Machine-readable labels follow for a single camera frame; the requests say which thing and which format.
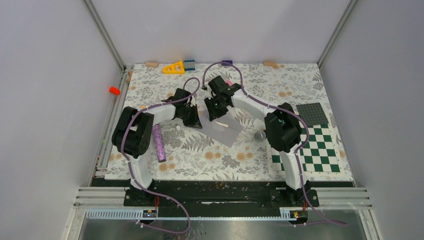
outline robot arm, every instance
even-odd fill
[[[284,166],[287,185],[297,191],[302,187],[301,178],[306,183],[304,171],[299,172],[294,151],[301,143],[302,133],[299,122],[293,116],[280,111],[267,108],[262,104],[253,101],[243,94],[241,86],[237,83],[229,86],[217,76],[208,83],[211,89],[211,98],[204,100],[209,120],[220,118],[228,112],[227,106],[243,109],[251,113],[254,117],[265,123],[266,137],[272,148],[279,152]],[[280,108],[294,113],[293,108],[288,103],[279,105]]]
[[[189,95],[189,91],[177,88],[174,96],[171,96],[163,102],[177,101]],[[137,112],[137,109],[127,106],[123,109],[119,117],[119,121],[112,135],[112,144],[117,147],[119,152],[121,152],[121,143],[124,138],[125,130]],[[173,120],[175,118],[182,119],[182,123],[186,127],[202,128],[197,105],[194,98],[191,98],[187,101],[162,105],[140,113],[128,132],[123,149],[126,154],[134,157],[135,160],[132,160],[130,164],[135,178],[144,188],[148,188],[153,180],[149,172],[145,155],[150,145],[152,128],[160,122]],[[138,188],[133,180],[131,180],[131,184]]]

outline gray wall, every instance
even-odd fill
[[[57,240],[119,69],[80,0],[0,1],[0,239]]]
[[[127,64],[318,61],[349,0],[93,0]]]
[[[424,235],[424,1],[359,1],[321,68],[384,239]]]

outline yellow triangle block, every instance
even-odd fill
[[[183,61],[179,61],[169,66],[166,66],[162,70],[164,74],[184,74],[186,72],[184,70]]]

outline gray pegboard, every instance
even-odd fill
[[[296,108],[308,127],[329,123],[323,107],[319,102],[296,105]]]

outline green and white checkered board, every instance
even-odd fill
[[[300,160],[308,177],[338,176],[344,174],[339,164],[340,153],[335,149],[334,137],[328,124],[308,127],[309,142],[300,150]],[[306,131],[302,128],[301,141],[306,139]],[[284,167],[278,151],[268,146],[269,173],[273,177],[284,177]]]

